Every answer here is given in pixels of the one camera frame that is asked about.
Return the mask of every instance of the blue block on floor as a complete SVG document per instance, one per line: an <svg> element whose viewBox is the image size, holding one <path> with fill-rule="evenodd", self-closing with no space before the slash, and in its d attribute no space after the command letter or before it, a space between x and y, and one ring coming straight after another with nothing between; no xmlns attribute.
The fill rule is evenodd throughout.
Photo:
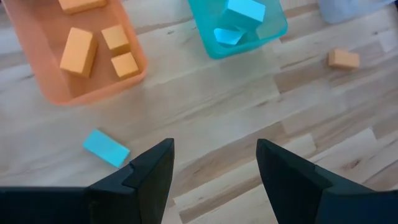
<svg viewBox="0 0 398 224"><path fill-rule="evenodd" d="M123 164L130 153L128 148L97 129L84 141L83 147L117 168Z"/></svg>
<svg viewBox="0 0 398 224"><path fill-rule="evenodd" d="M266 6L253 0L227 0L221 19L241 30L255 30L264 21Z"/></svg>
<svg viewBox="0 0 398 224"><path fill-rule="evenodd" d="M244 32L240 30L214 29L214 36L221 44L236 45L242 38Z"/></svg>

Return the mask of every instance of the orange foam block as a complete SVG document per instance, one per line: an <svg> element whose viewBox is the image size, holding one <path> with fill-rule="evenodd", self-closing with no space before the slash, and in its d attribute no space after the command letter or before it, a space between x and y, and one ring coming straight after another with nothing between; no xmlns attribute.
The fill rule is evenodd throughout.
<svg viewBox="0 0 398 224"><path fill-rule="evenodd" d="M116 74L121 79L130 78L139 73L136 60L130 52L114 57L111 60Z"/></svg>
<svg viewBox="0 0 398 224"><path fill-rule="evenodd" d="M89 78L97 46L93 33L72 27L60 68L72 75Z"/></svg>
<svg viewBox="0 0 398 224"><path fill-rule="evenodd" d="M328 64L333 68L357 69L359 68L359 55L343 49L334 49L329 53Z"/></svg>
<svg viewBox="0 0 398 224"><path fill-rule="evenodd" d="M130 43L121 25L102 30L105 42L114 56L130 51Z"/></svg>
<svg viewBox="0 0 398 224"><path fill-rule="evenodd" d="M106 5L106 0L58 0L66 14L74 14Z"/></svg>

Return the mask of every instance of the rectangular block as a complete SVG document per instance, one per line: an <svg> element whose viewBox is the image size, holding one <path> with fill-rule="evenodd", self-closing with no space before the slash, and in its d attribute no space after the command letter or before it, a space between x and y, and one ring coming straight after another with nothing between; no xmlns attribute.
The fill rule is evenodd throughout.
<svg viewBox="0 0 398 224"><path fill-rule="evenodd" d="M106 5L106 0L58 0L66 14L74 14Z"/></svg>
<svg viewBox="0 0 398 224"><path fill-rule="evenodd" d="M130 51L129 40L121 25L102 30L102 34L114 56L125 54Z"/></svg>
<svg viewBox="0 0 398 224"><path fill-rule="evenodd" d="M60 68L72 75L89 78L97 46L93 33L72 27Z"/></svg>
<svg viewBox="0 0 398 224"><path fill-rule="evenodd" d="M221 44L236 45L243 34L244 32L239 30L214 29L216 40Z"/></svg>
<svg viewBox="0 0 398 224"><path fill-rule="evenodd" d="M130 78L139 73L136 60L130 52L112 58L112 64L121 79Z"/></svg>
<svg viewBox="0 0 398 224"><path fill-rule="evenodd" d="M329 66L353 70L359 68L359 55L343 49L334 49L329 53Z"/></svg>
<svg viewBox="0 0 398 224"><path fill-rule="evenodd" d="M101 159L119 168L130 150L99 130L94 130L84 141L83 147Z"/></svg>
<svg viewBox="0 0 398 224"><path fill-rule="evenodd" d="M247 31L259 27L266 14L266 6L253 0L227 0L221 19L238 29Z"/></svg>

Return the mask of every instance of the orange bin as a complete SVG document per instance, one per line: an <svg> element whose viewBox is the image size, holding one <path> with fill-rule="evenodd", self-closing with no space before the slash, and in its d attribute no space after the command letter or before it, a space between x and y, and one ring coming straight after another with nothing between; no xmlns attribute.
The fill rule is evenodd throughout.
<svg viewBox="0 0 398 224"><path fill-rule="evenodd" d="M105 7L65 14L57 0L3 0L19 42L32 67L43 95L58 105L90 103L139 83L146 74L147 60L120 0L107 0ZM122 25L140 74L120 80L111 63L101 30ZM91 78L60 70L69 30L77 27L94 33L98 49Z"/></svg>

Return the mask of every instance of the wood grain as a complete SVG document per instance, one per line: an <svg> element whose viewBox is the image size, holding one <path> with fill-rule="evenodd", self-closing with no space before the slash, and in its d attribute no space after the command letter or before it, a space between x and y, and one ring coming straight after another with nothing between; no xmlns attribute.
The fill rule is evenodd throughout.
<svg viewBox="0 0 398 224"><path fill-rule="evenodd" d="M51 105L0 6L0 185L85 186L116 171L82 148L101 128L138 156L175 138L164 224L277 223L255 160L266 138L375 190L398 189L398 15L394 6L322 21L316 0L281 0L290 29L260 49L208 58L185 0L123 0L149 59L112 98ZM352 72L326 66L343 47Z"/></svg>

